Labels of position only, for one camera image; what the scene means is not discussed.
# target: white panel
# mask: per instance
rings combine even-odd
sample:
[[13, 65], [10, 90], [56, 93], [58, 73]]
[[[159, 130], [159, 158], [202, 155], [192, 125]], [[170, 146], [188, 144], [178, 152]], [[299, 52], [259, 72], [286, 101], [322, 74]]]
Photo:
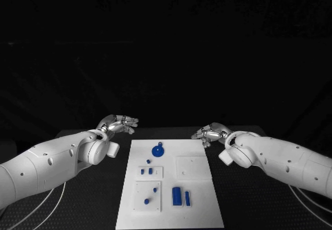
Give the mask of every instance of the white panel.
[[163, 168], [162, 167], [139, 167], [136, 171], [137, 180], [162, 180]]
[[[152, 148], [163, 143], [165, 154], [153, 157]], [[176, 157], [207, 157], [201, 140], [133, 140], [117, 216], [117, 230], [222, 228], [222, 218], [212, 180], [178, 180]], [[163, 167], [160, 212], [136, 211], [137, 169]], [[191, 192], [192, 207], [172, 206], [172, 188]]]
[[208, 158], [176, 157], [176, 175], [179, 180], [211, 180]]
[[133, 199], [133, 210], [136, 212], [140, 211], [152, 211], [152, 212], [160, 212], [160, 187], [162, 182], [136, 182], [134, 186], [134, 199]]

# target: robotic hand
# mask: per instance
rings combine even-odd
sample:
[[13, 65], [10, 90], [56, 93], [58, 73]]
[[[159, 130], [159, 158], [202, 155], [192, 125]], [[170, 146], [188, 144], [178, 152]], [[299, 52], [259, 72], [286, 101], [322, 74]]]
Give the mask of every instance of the robotic hand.
[[205, 148], [217, 140], [225, 145], [220, 159], [227, 165], [254, 165], [279, 181], [332, 198], [331, 158], [287, 141], [246, 131], [233, 132], [220, 123], [196, 131], [192, 139], [199, 138]]
[[39, 194], [97, 165], [106, 155], [116, 157], [119, 144], [110, 142], [119, 132], [134, 133], [139, 119], [107, 116], [97, 129], [35, 145], [0, 164], [0, 210], [22, 198]]

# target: blue object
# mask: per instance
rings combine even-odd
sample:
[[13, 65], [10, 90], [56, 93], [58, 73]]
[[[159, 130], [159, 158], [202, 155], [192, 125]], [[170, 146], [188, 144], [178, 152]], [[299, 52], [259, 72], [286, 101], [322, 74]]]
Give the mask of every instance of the blue object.
[[185, 205], [186, 205], [186, 206], [191, 206], [189, 192], [185, 192]]
[[162, 142], [159, 142], [157, 146], [155, 146], [152, 149], [152, 154], [155, 157], [162, 157], [162, 155], [165, 154], [165, 149], [162, 146], [163, 146], [163, 144], [162, 144]]
[[173, 187], [173, 206], [182, 206], [182, 189], [179, 187]]

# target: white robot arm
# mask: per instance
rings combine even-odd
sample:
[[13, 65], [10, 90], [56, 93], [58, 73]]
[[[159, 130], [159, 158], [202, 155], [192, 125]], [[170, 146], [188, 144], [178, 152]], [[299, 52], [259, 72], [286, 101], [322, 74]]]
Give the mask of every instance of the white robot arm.
[[218, 140], [225, 144], [220, 159], [227, 165], [259, 166], [266, 174], [289, 185], [332, 198], [332, 159], [303, 146], [259, 134], [231, 130], [220, 123], [205, 126], [192, 139], [204, 147]]
[[58, 187], [82, 169], [97, 165], [106, 155], [116, 157], [119, 144], [108, 140], [119, 132], [133, 134], [137, 122], [131, 117], [110, 115], [97, 129], [35, 145], [0, 164], [0, 209]]

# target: black background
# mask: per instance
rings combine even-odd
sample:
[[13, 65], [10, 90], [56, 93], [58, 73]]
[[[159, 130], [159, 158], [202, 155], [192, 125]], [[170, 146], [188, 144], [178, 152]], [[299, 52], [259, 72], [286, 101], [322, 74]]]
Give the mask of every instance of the black background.
[[17, 151], [108, 114], [259, 125], [331, 155], [328, 0], [6, 1], [0, 138]]

